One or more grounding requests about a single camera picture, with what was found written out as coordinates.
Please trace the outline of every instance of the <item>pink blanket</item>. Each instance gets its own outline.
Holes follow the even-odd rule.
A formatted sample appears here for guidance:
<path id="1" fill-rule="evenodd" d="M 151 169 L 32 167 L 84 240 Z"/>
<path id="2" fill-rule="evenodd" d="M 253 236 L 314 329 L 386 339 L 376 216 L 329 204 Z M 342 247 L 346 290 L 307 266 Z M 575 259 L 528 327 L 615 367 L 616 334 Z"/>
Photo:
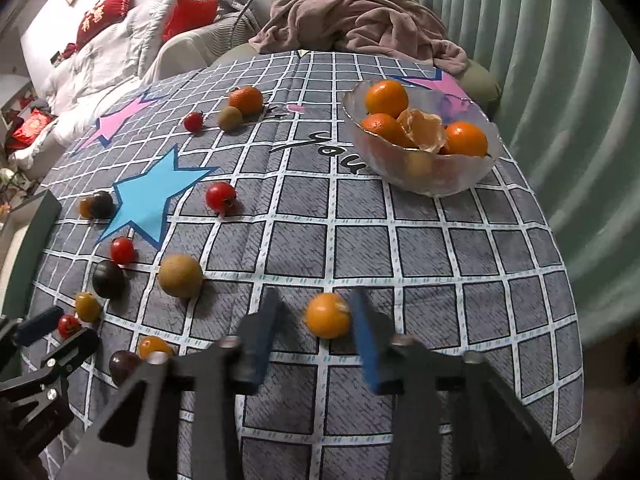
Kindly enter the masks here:
<path id="1" fill-rule="evenodd" d="M 464 72 L 465 51 L 446 37 L 436 14 L 413 0 L 280 0 L 249 43 L 261 54 L 341 50 L 432 62 L 454 75 Z"/>

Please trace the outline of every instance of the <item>table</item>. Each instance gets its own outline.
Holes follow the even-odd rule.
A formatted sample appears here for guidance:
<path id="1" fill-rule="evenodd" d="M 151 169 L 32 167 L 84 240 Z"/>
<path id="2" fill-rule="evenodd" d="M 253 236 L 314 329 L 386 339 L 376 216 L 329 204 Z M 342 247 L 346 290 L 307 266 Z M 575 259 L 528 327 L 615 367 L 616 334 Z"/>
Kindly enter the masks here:
<path id="1" fill-rule="evenodd" d="M 287 315 L 264 386 L 237 400 L 246 478 L 384 478 L 392 399 L 366 390 L 350 338 L 320 341 L 301 323 L 313 295 L 346 294 L 354 286 L 369 287 L 396 328 L 427 346 L 485 352 L 572 462 L 582 405 L 580 340 L 564 264 L 535 196 L 509 155 L 474 189 L 439 200 L 380 180 L 353 153 L 337 104 L 339 91 L 373 74 L 429 78 L 434 69 L 296 51 L 191 72 L 123 98 L 114 110 L 139 97 L 145 108 L 119 130 L 105 128 L 110 139 L 81 141 L 49 173 L 43 186 L 63 209 L 36 276 L 31 315 L 53 303 L 71 311 L 75 293 L 91 289 L 92 267 L 108 257 L 109 239 L 96 244 L 106 222 L 79 218 L 83 196 L 112 191 L 114 182 L 174 152 L 181 168 L 220 167 L 171 199 L 159 251 L 128 226 L 114 234 L 132 236 L 139 258 L 127 267 L 126 297 L 106 303 L 102 349 L 70 378 L 76 417 L 47 450 L 52 472 L 114 393 L 113 351 L 135 350 L 148 334 L 180 354 L 205 348 L 233 332 L 267 286 L 279 290 Z M 222 134 L 215 111 L 230 88 L 248 84 L 264 92 L 269 111 Z M 201 136 L 181 124 L 194 109 L 209 126 Z M 96 139 L 96 131 L 85 139 Z M 220 219 L 207 209 L 204 192 L 215 180 L 238 190 L 236 215 Z M 199 258 L 205 269 L 197 301 L 159 289 L 159 261 L 176 252 Z M 25 370 L 56 344 L 53 335 L 25 350 Z M 187 396 L 184 478 L 192 405 Z M 446 476 L 450 435 L 444 447 Z"/>

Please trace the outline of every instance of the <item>black metal bracket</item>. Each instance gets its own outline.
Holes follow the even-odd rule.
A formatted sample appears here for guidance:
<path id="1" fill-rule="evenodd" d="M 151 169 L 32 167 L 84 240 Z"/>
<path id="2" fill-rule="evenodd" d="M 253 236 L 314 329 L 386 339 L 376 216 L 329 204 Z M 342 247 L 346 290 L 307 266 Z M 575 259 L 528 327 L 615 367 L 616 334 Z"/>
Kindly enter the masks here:
<path id="1" fill-rule="evenodd" d="M 83 328 L 43 357 L 41 368 L 0 383 L 15 450 L 25 462 L 37 457 L 73 420 L 66 378 L 98 348 L 98 336 Z"/>
<path id="2" fill-rule="evenodd" d="M 242 480 L 235 398 L 254 394 L 264 381 L 281 307 L 277 291 L 268 288 L 236 335 L 194 354 L 151 354 L 120 386 L 56 478 L 175 480 L 180 398 L 193 391 L 193 480 Z"/>
<path id="3" fill-rule="evenodd" d="M 30 346 L 55 330 L 63 314 L 60 307 L 52 306 L 27 321 L 0 316 L 0 370 L 14 357 L 18 347 Z"/>
<path id="4" fill-rule="evenodd" d="M 450 356 L 411 336 L 355 290 L 348 301 L 365 381 L 397 395 L 386 480 L 440 480 L 441 402 L 447 392 L 456 480 L 570 480 L 561 456 L 480 352 Z"/>

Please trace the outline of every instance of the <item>screw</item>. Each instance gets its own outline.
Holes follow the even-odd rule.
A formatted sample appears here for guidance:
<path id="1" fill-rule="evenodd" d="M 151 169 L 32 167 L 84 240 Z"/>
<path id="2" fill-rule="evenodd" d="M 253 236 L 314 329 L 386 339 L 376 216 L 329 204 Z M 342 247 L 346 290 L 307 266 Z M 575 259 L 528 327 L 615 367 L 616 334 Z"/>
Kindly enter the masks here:
<path id="1" fill-rule="evenodd" d="M 479 365 L 484 362 L 484 356 L 475 350 L 467 350 L 462 354 L 462 360 L 468 365 Z"/>
<path id="2" fill-rule="evenodd" d="M 392 346 L 409 346 L 414 342 L 414 338 L 407 334 L 395 334 L 391 338 Z"/>
<path id="3" fill-rule="evenodd" d="M 146 362 L 152 365 L 161 365 L 169 360 L 166 352 L 151 352 L 146 358 Z"/>
<path id="4" fill-rule="evenodd" d="M 235 348 L 240 344 L 240 338 L 237 335 L 228 335 L 220 340 L 220 348 Z"/>

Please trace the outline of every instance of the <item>red cherry tomato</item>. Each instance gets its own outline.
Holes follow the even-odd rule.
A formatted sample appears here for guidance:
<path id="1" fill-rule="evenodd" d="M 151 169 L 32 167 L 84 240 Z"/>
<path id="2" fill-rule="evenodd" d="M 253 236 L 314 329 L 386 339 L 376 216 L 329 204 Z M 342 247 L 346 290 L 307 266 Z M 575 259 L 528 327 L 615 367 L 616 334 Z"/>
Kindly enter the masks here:
<path id="1" fill-rule="evenodd" d="M 73 334 L 82 328 L 77 317 L 65 314 L 58 321 L 58 333 L 62 339 L 69 339 Z"/>
<path id="2" fill-rule="evenodd" d="M 231 184 L 216 182 L 209 186 L 204 200 L 213 211 L 223 214 L 233 207 L 236 201 L 236 190 Z"/>
<path id="3" fill-rule="evenodd" d="M 136 250 L 131 240 L 125 237 L 116 238 L 111 242 L 111 259 L 118 265 L 130 264 L 136 259 Z"/>
<path id="4" fill-rule="evenodd" d="M 190 112 L 182 120 L 182 124 L 185 129 L 192 134 L 199 132 L 202 129 L 203 122 L 202 112 Z"/>

